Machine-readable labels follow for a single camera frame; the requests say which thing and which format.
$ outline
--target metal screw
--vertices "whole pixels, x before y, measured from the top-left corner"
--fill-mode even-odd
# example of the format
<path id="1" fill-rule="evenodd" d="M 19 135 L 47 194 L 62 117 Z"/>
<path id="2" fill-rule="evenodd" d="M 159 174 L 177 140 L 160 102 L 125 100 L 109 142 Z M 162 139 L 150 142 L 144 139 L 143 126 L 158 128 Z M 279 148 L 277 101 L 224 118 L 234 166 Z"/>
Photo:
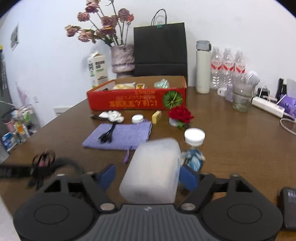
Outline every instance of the metal screw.
<path id="1" fill-rule="evenodd" d="M 100 206 L 100 209 L 102 209 L 103 211 L 111 211 L 114 208 L 115 208 L 115 205 L 113 203 L 109 203 L 109 202 L 103 203 Z"/>
<path id="2" fill-rule="evenodd" d="M 187 202 L 181 205 L 181 208 L 185 211 L 192 211 L 195 209 L 195 205 L 193 203 Z"/>

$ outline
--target green pumpkin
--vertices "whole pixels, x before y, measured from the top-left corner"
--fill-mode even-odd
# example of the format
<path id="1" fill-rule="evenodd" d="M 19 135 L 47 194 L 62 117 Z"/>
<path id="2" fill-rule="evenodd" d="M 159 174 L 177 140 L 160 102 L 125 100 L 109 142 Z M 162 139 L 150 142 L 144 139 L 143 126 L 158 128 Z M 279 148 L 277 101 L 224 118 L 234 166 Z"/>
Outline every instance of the green pumpkin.
<path id="1" fill-rule="evenodd" d="M 182 103 L 182 94 L 177 91 L 169 91 L 163 96 L 163 105 L 168 109 L 180 106 Z"/>

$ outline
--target white thermos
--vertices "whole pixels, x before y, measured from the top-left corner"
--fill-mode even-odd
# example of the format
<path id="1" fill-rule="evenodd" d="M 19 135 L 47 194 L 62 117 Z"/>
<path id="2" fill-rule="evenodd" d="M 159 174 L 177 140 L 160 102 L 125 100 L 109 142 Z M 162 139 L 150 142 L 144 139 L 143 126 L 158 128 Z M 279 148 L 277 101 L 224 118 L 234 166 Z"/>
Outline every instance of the white thermos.
<path id="1" fill-rule="evenodd" d="M 210 92 L 211 49 L 212 46 L 207 40 L 196 42 L 196 92 L 200 94 Z"/>

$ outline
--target white jar lid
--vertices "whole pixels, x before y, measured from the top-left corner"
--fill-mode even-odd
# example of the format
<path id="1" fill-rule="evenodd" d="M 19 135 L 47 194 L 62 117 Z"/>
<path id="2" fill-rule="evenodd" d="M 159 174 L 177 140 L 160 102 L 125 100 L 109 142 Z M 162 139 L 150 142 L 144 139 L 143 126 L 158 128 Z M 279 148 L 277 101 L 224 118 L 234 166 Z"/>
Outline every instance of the white jar lid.
<path id="1" fill-rule="evenodd" d="M 198 128 L 189 128 L 184 133 L 185 142 L 191 146 L 201 146 L 204 139 L 205 133 L 204 131 Z"/>
<path id="2" fill-rule="evenodd" d="M 134 115 L 134 116 L 131 118 L 131 121 L 132 121 L 132 123 L 134 123 L 134 124 L 141 123 L 143 120 L 144 120 L 144 116 L 143 116 L 143 115 Z"/>

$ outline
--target red cardboard box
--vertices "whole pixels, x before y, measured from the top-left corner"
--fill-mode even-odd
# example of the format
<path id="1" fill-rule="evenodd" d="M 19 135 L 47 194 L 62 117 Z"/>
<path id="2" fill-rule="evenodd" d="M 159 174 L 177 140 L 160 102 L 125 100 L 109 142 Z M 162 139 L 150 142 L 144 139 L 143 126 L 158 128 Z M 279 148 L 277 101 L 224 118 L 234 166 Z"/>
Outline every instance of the red cardboard box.
<path id="1" fill-rule="evenodd" d="M 169 89 L 154 89 L 154 83 L 168 80 Z M 143 83 L 146 89 L 112 90 L 116 84 Z M 187 85 L 184 76 L 142 76 L 110 80 L 87 92 L 92 110 L 168 110 L 185 106 Z"/>

